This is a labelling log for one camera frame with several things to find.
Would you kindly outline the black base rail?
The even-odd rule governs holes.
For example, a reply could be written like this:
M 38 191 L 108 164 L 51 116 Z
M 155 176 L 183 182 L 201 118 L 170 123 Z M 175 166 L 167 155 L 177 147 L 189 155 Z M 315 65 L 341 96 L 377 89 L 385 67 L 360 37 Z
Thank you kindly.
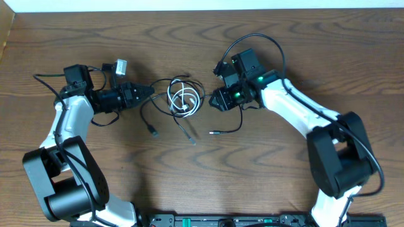
M 308 214 L 277 216 L 180 216 L 155 214 L 141 224 L 146 227 L 221 227 L 221 226 L 292 226 L 315 227 L 318 224 Z

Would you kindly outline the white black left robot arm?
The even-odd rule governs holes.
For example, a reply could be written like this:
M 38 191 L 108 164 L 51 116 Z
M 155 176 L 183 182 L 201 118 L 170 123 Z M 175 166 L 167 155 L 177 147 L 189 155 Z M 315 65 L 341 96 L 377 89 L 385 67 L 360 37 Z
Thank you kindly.
M 104 174 L 87 148 L 88 126 L 99 113 L 137 107 L 154 94 L 151 86 L 118 83 L 126 63 L 104 64 L 100 71 L 110 89 L 95 89 L 95 68 L 76 64 L 64 68 L 67 85 L 56 93 L 56 116 L 40 147 L 24 155 L 22 163 L 43 214 L 49 221 L 70 226 L 149 226 L 132 202 L 109 192 Z

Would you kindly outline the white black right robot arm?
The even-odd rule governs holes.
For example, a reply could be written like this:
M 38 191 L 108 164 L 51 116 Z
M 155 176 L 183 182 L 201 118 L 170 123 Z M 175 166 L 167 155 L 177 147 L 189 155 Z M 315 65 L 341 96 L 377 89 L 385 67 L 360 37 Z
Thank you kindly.
M 216 89 L 211 107 L 228 111 L 257 102 L 275 112 L 306 139 L 312 177 L 319 188 L 311 210 L 316 226 L 341 226 L 369 177 L 379 171 L 361 118 L 340 114 L 296 90 L 280 72 L 267 70 L 253 49 L 220 60 L 213 70 L 224 86 Z

